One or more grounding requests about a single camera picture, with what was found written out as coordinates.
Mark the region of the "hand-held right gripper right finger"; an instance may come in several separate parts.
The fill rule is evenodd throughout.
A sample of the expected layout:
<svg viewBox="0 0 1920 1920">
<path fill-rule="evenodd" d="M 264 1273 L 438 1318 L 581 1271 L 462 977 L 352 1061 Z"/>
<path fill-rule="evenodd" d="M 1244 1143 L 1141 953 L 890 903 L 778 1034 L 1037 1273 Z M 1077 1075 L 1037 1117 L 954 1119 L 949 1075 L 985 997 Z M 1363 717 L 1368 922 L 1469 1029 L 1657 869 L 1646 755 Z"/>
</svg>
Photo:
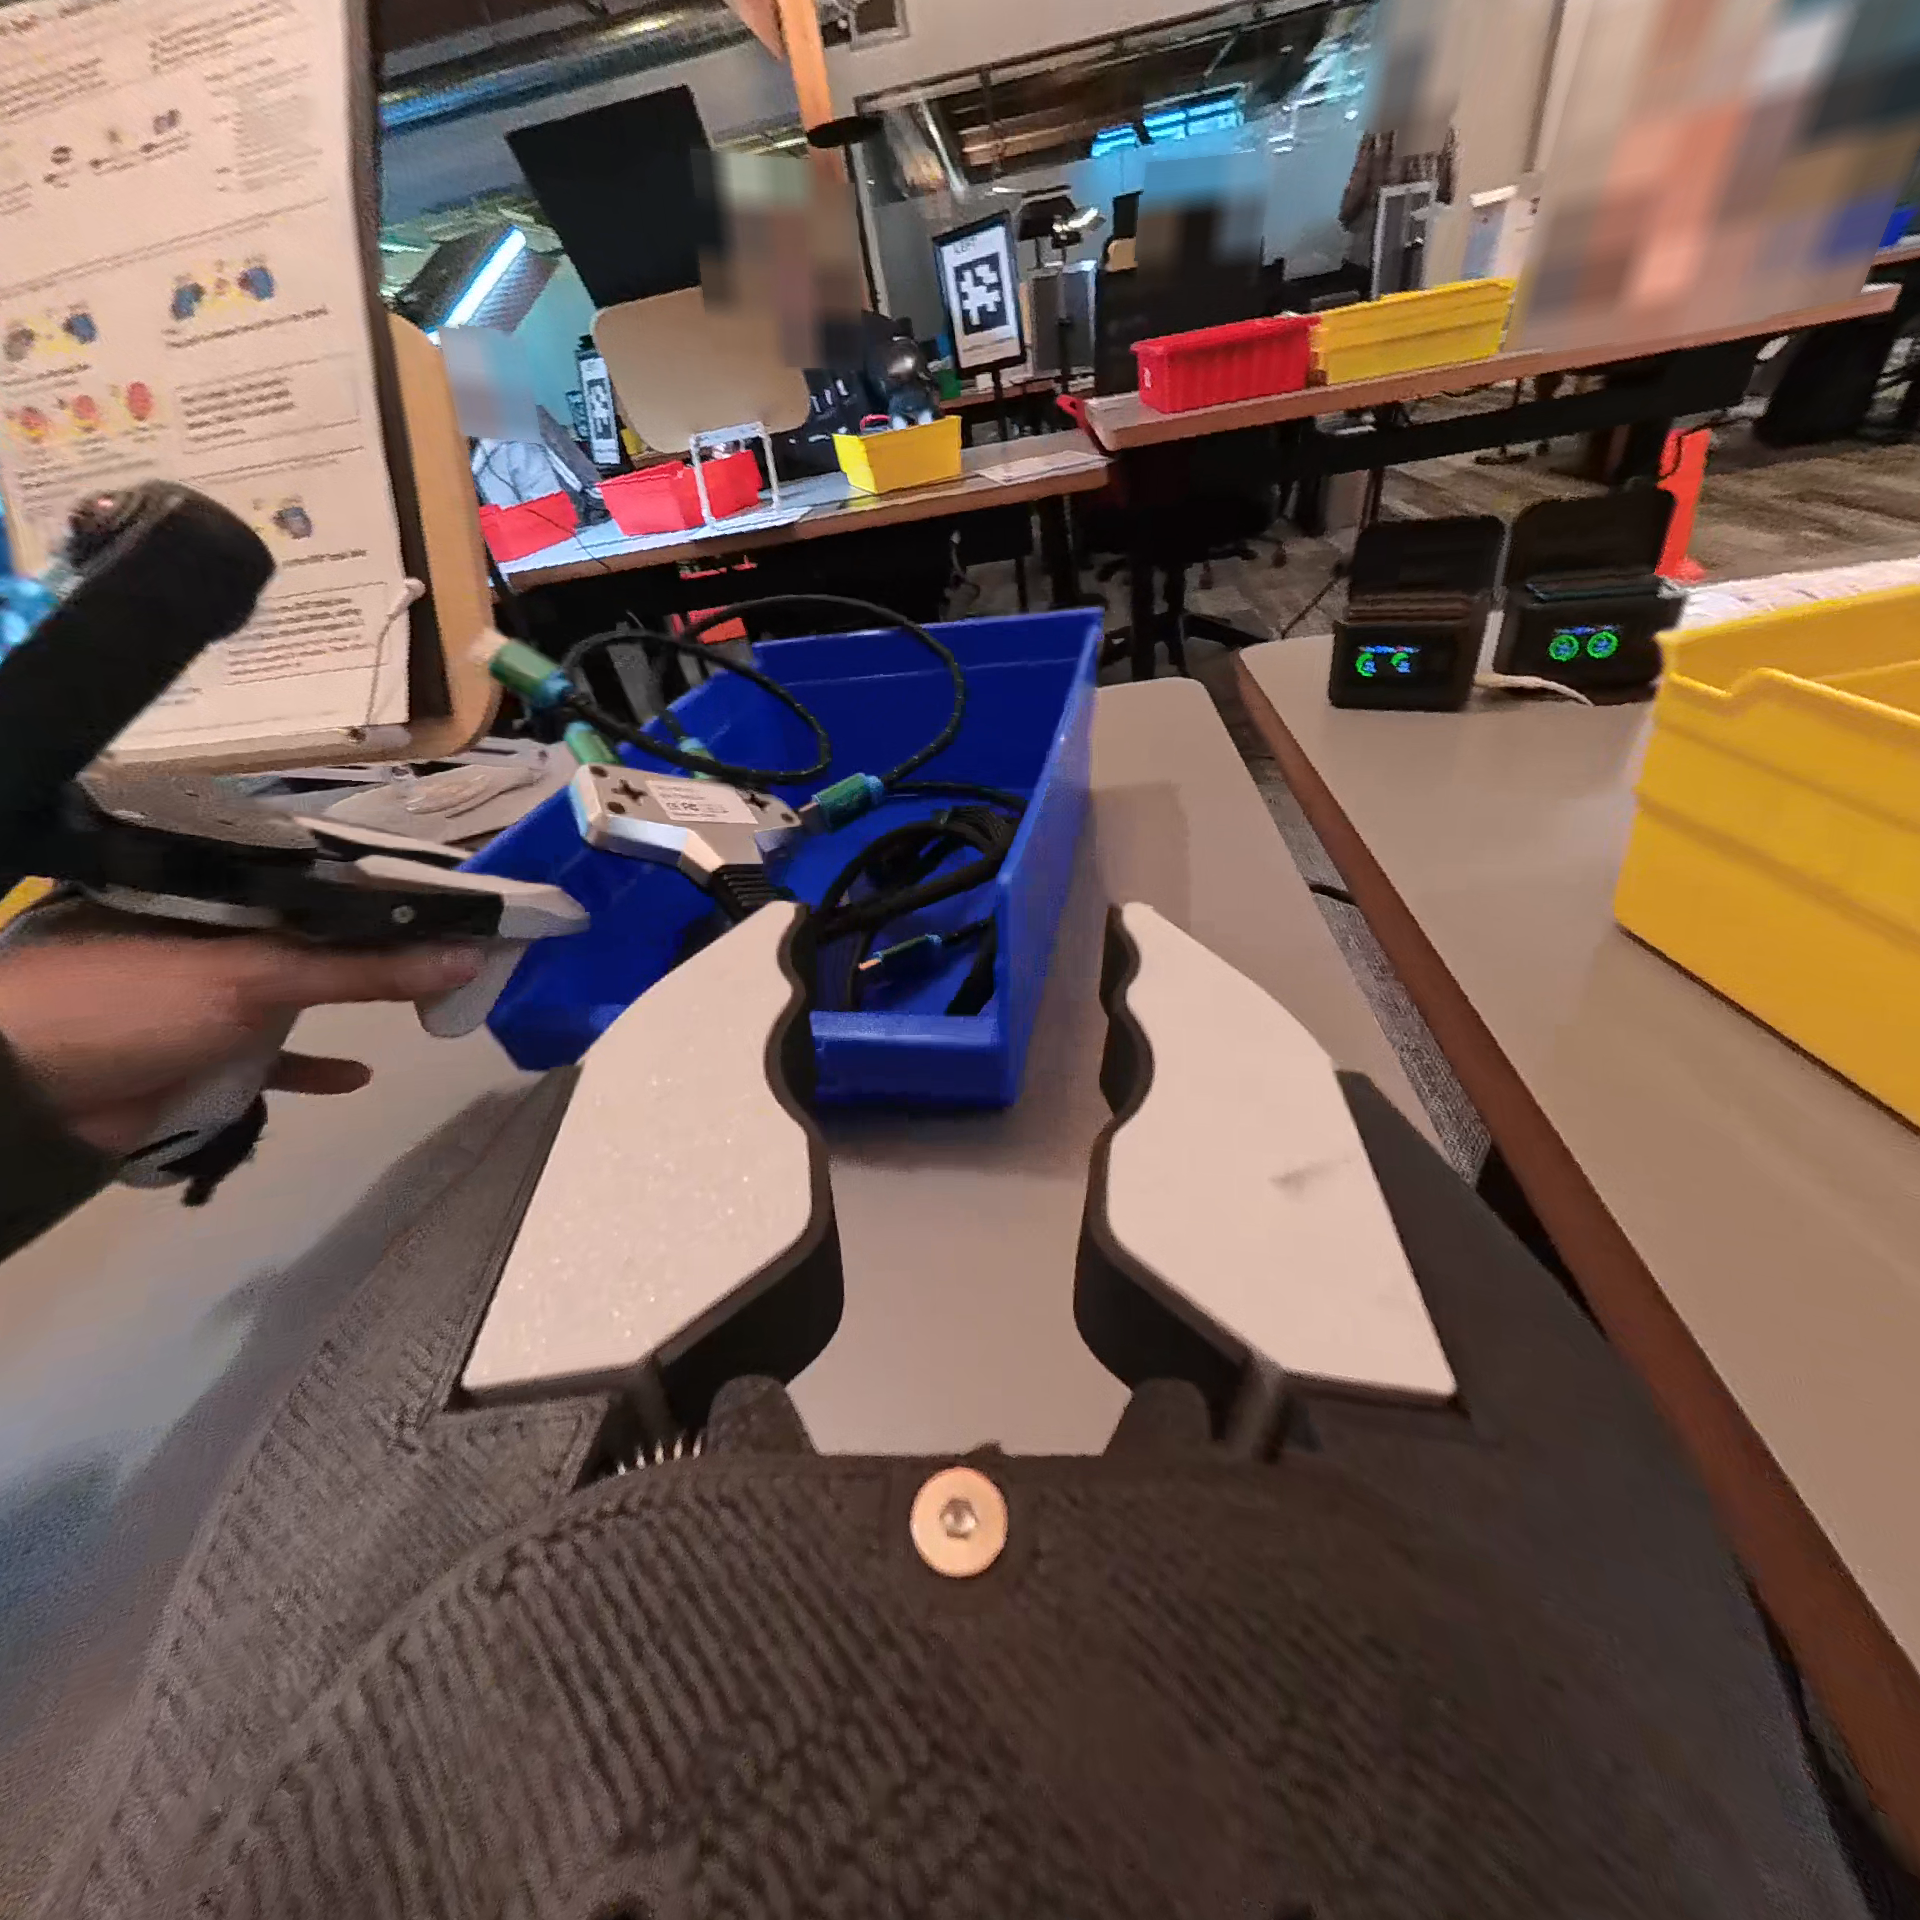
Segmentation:
<svg viewBox="0 0 1920 1920">
<path fill-rule="evenodd" d="M 1077 1331 L 1126 1388 L 1185 1382 L 1233 1453 L 1293 1403 L 1455 1406 L 1455 1370 L 1348 1083 L 1307 1023 L 1162 910 L 1110 906 L 1106 1124 Z"/>
</svg>

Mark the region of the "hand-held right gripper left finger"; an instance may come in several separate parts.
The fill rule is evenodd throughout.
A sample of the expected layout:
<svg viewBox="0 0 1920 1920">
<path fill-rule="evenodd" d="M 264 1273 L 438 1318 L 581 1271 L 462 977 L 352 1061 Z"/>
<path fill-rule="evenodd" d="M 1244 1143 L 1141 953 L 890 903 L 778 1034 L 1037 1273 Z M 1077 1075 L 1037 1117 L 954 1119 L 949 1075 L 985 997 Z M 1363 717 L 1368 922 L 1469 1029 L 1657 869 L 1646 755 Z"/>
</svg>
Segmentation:
<svg viewBox="0 0 1920 1920">
<path fill-rule="evenodd" d="M 459 1370 L 473 1406 L 609 1394 L 705 1425 L 791 1383 L 841 1322 L 830 1149 L 810 1110 L 810 925 L 769 900 L 586 1049 Z"/>
</svg>

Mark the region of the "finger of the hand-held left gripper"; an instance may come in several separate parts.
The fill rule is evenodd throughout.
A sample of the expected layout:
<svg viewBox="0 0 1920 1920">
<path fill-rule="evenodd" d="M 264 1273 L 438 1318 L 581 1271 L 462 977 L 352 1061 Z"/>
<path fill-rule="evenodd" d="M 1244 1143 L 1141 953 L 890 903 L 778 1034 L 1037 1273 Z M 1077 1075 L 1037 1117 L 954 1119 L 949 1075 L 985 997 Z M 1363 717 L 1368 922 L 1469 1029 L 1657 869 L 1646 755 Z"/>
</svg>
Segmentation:
<svg viewBox="0 0 1920 1920">
<path fill-rule="evenodd" d="M 494 1015 L 499 992 L 523 960 L 523 945 L 480 945 L 466 958 L 469 974 L 457 987 L 415 1000 L 422 1032 L 432 1039 L 466 1039 Z"/>
<path fill-rule="evenodd" d="M 586 929 L 586 906 L 549 880 L 469 871 L 457 849 L 390 828 L 298 818 L 314 877 L 347 888 L 376 925 L 423 940 L 526 947 Z"/>
</svg>

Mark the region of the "grey and black USB hub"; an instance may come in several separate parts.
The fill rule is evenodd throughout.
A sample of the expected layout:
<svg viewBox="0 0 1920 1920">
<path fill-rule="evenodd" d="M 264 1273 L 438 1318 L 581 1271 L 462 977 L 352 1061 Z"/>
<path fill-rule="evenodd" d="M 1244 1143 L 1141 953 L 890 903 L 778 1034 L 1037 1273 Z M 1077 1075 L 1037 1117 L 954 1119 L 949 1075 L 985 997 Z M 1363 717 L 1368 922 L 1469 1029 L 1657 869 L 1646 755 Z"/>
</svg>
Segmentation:
<svg viewBox="0 0 1920 1920">
<path fill-rule="evenodd" d="M 786 852 L 803 822 L 768 790 L 604 761 L 576 767 L 564 801 L 591 849 L 681 876 L 730 925 L 791 898 L 769 857 Z"/>
</svg>

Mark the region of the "blue plastic bin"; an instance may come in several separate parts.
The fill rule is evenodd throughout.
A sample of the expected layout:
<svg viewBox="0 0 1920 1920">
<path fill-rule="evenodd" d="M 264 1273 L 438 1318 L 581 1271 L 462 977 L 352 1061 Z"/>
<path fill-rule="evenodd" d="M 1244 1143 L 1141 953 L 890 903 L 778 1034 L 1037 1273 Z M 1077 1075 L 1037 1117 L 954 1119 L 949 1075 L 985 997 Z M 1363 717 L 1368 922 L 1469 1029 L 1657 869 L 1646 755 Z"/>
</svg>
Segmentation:
<svg viewBox="0 0 1920 1920">
<path fill-rule="evenodd" d="M 1090 809 L 1096 614 L 946 621 L 929 638 L 954 667 L 899 628 L 764 640 L 752 670 L 786 700 L 721 672 L 646 721 L 733 767 L 803 769 L 830 743 L 815 776 L 778 790 L 792 809 L 831 785 L 887 780 L 869 813 L 769 857 L 815 925 L 827 1108 L 961 1114 L 1019 1098 Z M 941 751 L 890 780 L 928 743 Z"/>
</svg>

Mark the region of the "person's left forearm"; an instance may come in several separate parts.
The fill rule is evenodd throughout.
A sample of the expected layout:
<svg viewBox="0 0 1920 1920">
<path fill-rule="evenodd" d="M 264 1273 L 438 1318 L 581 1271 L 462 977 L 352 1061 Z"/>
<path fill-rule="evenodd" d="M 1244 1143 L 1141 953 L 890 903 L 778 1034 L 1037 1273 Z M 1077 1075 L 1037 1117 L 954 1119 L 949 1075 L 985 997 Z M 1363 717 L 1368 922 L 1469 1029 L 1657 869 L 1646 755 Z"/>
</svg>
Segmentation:
<svg viewBox="0 0 1920 1920">
<path fill-rule="evenodd" d="M 52 1232 L 116 1174 L 4 1041 L 4 1259 Z"/>
</svg>

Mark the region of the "person's left hand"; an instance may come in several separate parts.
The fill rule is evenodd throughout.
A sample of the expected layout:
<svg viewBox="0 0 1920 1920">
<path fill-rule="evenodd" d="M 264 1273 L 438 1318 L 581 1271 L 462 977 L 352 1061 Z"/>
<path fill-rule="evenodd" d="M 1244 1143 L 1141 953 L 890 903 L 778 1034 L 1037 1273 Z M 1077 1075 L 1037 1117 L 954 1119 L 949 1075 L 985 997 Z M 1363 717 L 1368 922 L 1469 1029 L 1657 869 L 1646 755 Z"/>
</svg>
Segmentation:
<svg viewBox="0 0 1920 1920">
<path fill-rule="evenodd" d="M 4 950 L 4 1041 L 88 1146 L 124 1157 L 208 1077 L 322 1006 L 447 997 L 477 947 L 77 933 Z"/>
</svg>

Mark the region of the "clear acrylic stand base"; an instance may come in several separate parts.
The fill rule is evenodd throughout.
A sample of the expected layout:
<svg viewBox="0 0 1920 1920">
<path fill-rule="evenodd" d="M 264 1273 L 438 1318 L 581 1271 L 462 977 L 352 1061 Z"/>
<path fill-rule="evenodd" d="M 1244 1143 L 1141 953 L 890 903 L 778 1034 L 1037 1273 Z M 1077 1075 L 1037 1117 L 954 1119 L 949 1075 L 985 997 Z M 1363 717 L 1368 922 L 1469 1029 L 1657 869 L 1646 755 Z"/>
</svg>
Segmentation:
<svg viewBox="0 0 1920 1920">
<path fill-rule="evenodd" d="M 552 801 L 569 776 L 570 761 L 560 746 L 488 739 L 435 761 L 314 769 L 314 786 L 289 793 L 286 809 L 300 818 L 473 849 Z"/>
</svg>

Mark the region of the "instruction sheet on wooden board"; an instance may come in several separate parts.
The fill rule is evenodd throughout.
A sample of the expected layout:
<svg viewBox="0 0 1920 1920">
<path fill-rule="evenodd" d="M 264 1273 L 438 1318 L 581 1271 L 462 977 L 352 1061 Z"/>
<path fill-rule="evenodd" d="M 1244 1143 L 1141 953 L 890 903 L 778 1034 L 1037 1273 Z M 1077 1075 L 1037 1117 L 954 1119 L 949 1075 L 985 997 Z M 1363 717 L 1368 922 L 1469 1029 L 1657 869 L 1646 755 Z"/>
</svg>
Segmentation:
<svg viewBox="0 0 1920 1920">
<path fill-rule="evenodd" d="M 273 561 L 116 761 L 422 761 L 494 721 L 449 379 L 377 294 L 376 83 L 373 2 L 4 2 L 14 566 L 137 483 L 212 496 Z"/>
</svg>

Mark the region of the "red plastic bin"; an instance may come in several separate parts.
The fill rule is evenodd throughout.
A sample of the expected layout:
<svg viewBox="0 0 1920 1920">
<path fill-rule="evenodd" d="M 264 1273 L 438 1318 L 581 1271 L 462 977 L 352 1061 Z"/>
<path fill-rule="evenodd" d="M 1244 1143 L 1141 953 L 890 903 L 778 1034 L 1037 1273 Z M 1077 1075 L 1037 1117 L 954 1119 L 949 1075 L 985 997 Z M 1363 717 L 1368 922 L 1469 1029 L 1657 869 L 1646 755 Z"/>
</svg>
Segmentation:
<svg viewBox="0 0 1920 1920">
<path fill-rule="evenodd" d="M 1302 391 L 1317 327 L 1317 313 L 1276 313 L 1139 340 L 1139 406 L 1170 418 Z"/>
<path fill-rule="evenodd" d="M 581 530 L 573 496 L 564 489 L 537 493 L 531 500 L 518 500 L 509 505 L 480 504 L 477 521 L 483 531 L 487 556 L 499 567 L 564 544 Z"/>
<path fill-rule="evenodd" d="M 711 460 L 658 460 L 629 472 L 606 472 L 599 504 L 626 537 L 700 531 L 759 505 L 759 458 L 746 448 Z"/>
</svg>

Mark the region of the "grey table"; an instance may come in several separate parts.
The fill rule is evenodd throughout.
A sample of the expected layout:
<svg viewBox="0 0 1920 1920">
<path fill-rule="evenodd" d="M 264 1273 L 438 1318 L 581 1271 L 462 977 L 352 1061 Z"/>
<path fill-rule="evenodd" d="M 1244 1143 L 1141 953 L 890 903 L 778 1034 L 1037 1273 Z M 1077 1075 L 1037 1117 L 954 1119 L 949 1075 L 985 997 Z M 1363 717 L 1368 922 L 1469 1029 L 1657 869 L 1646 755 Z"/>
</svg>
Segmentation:
<svg viewBox="0 0 1920 1920">
<path fill-rule="evenodd" d="M 721 519 L 700 531 L 626 537 L 609 521 L 595 524 L 564 544 L 503 567 L 503 577 L 515 591 L 531 591 L 545 583 L 570 583 L 662 566 L 718 566 L 795 543 L 869 536 L 904 521 L 961 519 L 990 510 L 1034 505 L 1044 500 L 1093 493 L 1106 483 L 1110 468 L 1096 487 L 1079 483 L 1069 493 L 1041 493 L 1037 487 L 992 487 L 969 478 L 969 469 L 985 460 L 1055 450 L 1075 440 L 1090 445 L 1104 458 L 1104 450 L 1084 432 L 1050 432 L 1006 445 L 965 448 L 963 478 L 957 483 L 924 487 L 915 493 L 856 496 L 845 478 L 810 478 L 786 487 L 780 505 L 759 505 L 746 516 Z"/>
</svg>

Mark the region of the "large yellow plastic bin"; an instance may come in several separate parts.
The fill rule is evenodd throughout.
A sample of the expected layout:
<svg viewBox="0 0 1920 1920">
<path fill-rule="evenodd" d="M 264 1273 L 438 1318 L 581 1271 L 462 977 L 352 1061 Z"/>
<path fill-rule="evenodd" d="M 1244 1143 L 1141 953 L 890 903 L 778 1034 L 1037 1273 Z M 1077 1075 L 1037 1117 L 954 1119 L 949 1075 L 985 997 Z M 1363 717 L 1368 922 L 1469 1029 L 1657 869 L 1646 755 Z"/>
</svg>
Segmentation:
<svg viewBox="0 0 1920 1920">
<path fill-rule="evenodd" d="M 1916 1124 L 1916 586 L 1660 642 L 1623 933 Z"/>
</svg>

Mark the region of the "small yellow plastic bin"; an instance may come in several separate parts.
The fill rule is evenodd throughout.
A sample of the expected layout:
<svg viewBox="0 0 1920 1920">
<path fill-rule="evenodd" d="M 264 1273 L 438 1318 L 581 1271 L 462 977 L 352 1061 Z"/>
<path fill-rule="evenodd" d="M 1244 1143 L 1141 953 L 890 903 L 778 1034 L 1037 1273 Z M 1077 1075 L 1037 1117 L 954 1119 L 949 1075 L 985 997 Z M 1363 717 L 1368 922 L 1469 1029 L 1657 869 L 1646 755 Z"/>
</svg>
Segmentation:
<svg viewBox="0 0 1920 1920">
<path fill-rule="evenodd" d="M 876 432 L 830 440 L 856 496 L 915 493 L 963 478 L 963 420 L 949 413 L 917 425 L 880 420 Z"/>
</svg>

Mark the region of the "black panel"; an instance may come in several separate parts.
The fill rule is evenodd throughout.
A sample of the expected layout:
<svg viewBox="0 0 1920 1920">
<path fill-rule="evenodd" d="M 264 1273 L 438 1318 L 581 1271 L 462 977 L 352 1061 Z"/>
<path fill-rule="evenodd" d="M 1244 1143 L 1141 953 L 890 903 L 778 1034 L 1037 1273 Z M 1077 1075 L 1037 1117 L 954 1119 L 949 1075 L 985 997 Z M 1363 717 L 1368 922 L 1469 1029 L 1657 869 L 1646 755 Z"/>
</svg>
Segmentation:
<svg viewBox="0 0 1920 1920">
<path fill-rule="evenodd" d="M 716 208 L 691 88 L 526 125 L 505 146 L 595 309 L 699 288 Z"/>
</svg>

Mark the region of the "orange traffic cone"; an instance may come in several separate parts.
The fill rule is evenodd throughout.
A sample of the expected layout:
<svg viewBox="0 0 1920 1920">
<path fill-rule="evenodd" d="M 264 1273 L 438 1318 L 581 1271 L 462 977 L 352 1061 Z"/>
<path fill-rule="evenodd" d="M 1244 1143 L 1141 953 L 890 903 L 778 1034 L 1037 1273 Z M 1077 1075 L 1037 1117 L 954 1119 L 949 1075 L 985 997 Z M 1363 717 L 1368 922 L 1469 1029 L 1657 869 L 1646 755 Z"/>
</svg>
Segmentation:
<svg viewBox="0 0 1920 1920">
<path fill-rule="evenodd" d="M 1692 531 L 1709 448 L 1713 425 L 1670 428 L 1655 469 L 1657 489 L 1668 493 L 1668 536 L 1660 543 L 1657 576 L 1679 586 L 1695 586 L 1706 577 L 1706 567 L 1692 556 Z"/>
</svg>

